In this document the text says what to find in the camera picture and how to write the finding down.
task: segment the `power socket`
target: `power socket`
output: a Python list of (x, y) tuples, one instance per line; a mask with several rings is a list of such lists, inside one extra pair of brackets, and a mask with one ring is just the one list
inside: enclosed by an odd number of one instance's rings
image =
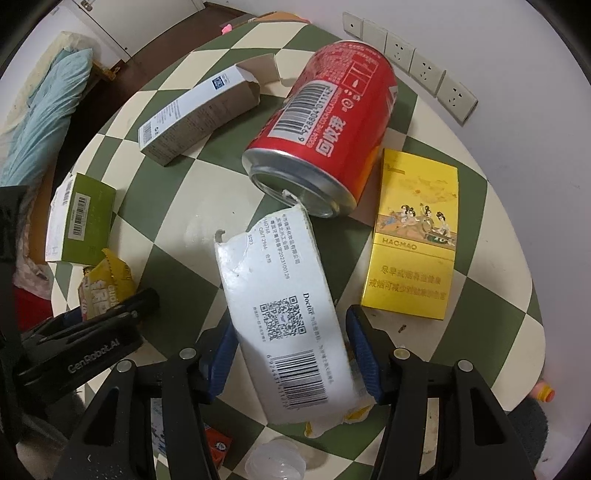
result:
[(365, 43), (369, 43), (373, 48), (384, 53), (386, 49), (386, 37), (388, 31), (374, 22), (370, 22), (367, 19), (363, 19), (363, 31), (361, 40)]
[(343, 30), (361, 40), (363, 36), (363, 20), (349, 12), (343, 12)]
[(415, 50), (408, 72), (428, 92), (435, 96), (445, 70), (442, 70)]
[(437, 100), (460, 124), (466, 121), (478, 103), (478, 99), (472, 92), (450, 77), (448, 72), (441, 81), (441, 86), (437, 92)]
[(415, 48), (408, 42), (405, 42), (402, 38), (394, 35), (392, 32), (388, 32), (388, 38), (386, 40), (386, 56), (396, 65), (398, 65), (405, 72), (408, 72), (410, 64), (413, 60)]

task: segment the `screw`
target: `screw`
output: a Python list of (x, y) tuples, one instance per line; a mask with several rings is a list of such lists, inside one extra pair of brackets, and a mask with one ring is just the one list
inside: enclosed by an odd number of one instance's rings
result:
[(463, 372), (471, 372), (474, 369), (474, 365), (468, 360), (460, 360), (457, 363), (457, 367), (462, 370)]
[(394, 351), (394, 356), (398, 358), (398, 360), (408, 360), (410, 358), (410, 352), (405, 348), (397, 348)]
[(117, 364), (117, 371), (120, 373), (124, 373), (129, 371), (131, 368), (131, 362), (129, 360), (122, 360)]
[(187, 347), (187, 348), (183, 348), (179, 353), (178, 353), (179, 357), (182, 358), (183, 360), (191, 360), (195, 355), (197, 355), (197, 352), (195, 351), (194, 348), (191, 347)]

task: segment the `white wall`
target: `white wall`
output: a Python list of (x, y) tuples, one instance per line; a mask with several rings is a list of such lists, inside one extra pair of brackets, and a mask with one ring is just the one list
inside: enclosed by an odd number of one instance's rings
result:
[(400, 75), (472, 153), (521, 241), (544, 318), (544, 375), (557, 390), (545, 406), (551, 435), (539, 467), (552, 478), (591, 421), (591, 86), (564, 43), (525, 0), (225, 3), (254, 14), (292, 11), (341, 37), (343, 10), (365, 17), (414, 44), (479, 99), (460, 127)]
[(0, 78), (0, 126), (4, 124), (7, 112), (21, 89), (25, 79), (49, 44), (63, 30), (80, 33), (95, 40), (93, 46), (95, 59), (109, 68), (115, 65), (122, 55), (115, 46), (108, 44), (104, 37), (99, 37), (95, 30), (82, 23), (74, 14), (72, 0), (63, 0), (45, 18), (43, 18), (18, 49), (4, 75)]

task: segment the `yellow wrapper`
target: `yellow wrapper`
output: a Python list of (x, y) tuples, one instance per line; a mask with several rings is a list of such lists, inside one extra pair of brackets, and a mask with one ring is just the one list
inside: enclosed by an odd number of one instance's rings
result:
[(361, 305), (442, 320), (452, 285), (457, 219), (455, 167), (384, 150)]
[(87, 267), (78, 287), (82, 319), (90, 320), (135, 293), (135, 284), (127, 264), (108, 248), (105, 259), (95, 267)]

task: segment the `qr code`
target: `qr code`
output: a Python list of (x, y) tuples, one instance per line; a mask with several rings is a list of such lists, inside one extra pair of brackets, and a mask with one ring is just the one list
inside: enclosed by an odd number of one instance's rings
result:
[(296, 296), (262, 304), (261, 314), (269, 340), (303, 335), (306, 332)]
[(215, 89), (217, 90), (218, 88), (222, 88), (223, 87), (223, 79), (222, 77), (215, 77), (213, 80), (213, 86), (215, 87)]

